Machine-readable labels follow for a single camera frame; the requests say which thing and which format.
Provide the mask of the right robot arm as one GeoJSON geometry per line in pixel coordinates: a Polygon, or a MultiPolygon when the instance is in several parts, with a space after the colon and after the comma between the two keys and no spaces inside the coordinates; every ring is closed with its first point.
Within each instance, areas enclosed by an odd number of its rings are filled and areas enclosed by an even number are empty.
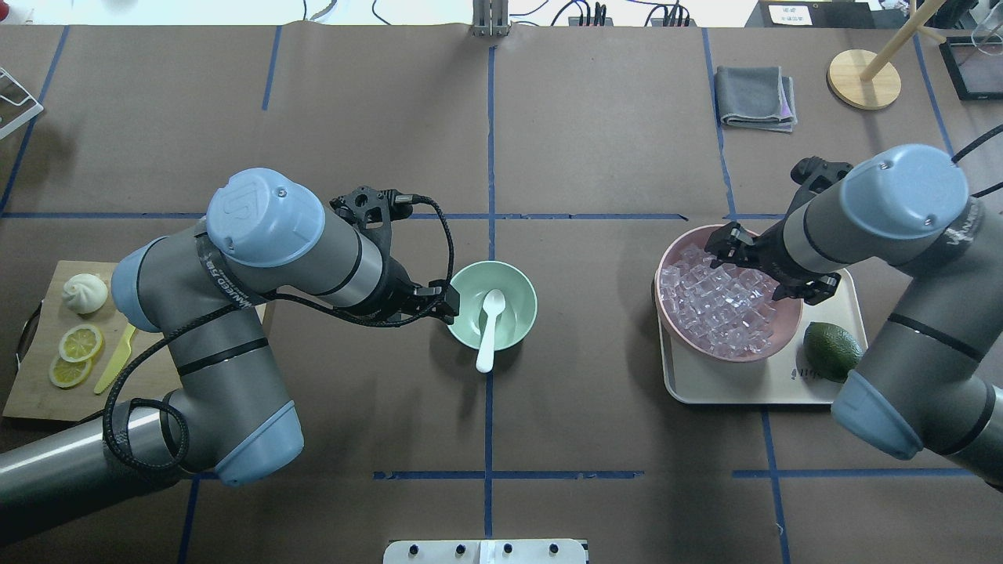
{"type": "Polygon", "coordinates": [[[755,236],[728,222],[712,266],[762,271],[777,298],[816,305],[839,270],[878,258],[911,282],[831,405],[835,421],[900,460],[921,450],[1002,483],[1001,389],[976,371],[1002,327],[1001,217],[945,151],[902,144],[857,165],[803,158],[787,214],[755,236]]]}

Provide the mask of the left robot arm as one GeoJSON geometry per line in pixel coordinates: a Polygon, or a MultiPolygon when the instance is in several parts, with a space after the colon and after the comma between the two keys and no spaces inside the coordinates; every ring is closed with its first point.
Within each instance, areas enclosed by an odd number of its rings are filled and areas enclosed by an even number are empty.
{"type": "Polygon", "coordinates": [[[118,311],[160,335],[121,369],[103,409],[2,455],[2,543],[212,472],[228,486],[271,475],[303,450],[294,400],[255,307],[308,306],[369,327],[451,324],[447,275],[427,285],[391,256],[392,222],[431,197],[361,186],[329,204],[268,168],[232,175],[196,225],[122,259],[118,311]]]}

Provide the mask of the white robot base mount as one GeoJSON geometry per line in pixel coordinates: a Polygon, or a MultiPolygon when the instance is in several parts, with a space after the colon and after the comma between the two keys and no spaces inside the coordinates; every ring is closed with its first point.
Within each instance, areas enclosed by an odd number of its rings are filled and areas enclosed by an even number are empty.
{"type": "Polygon", "coordinates": [[[588,543],[572,538],[398,540],[383,563],[588,563],[588,543]]]}

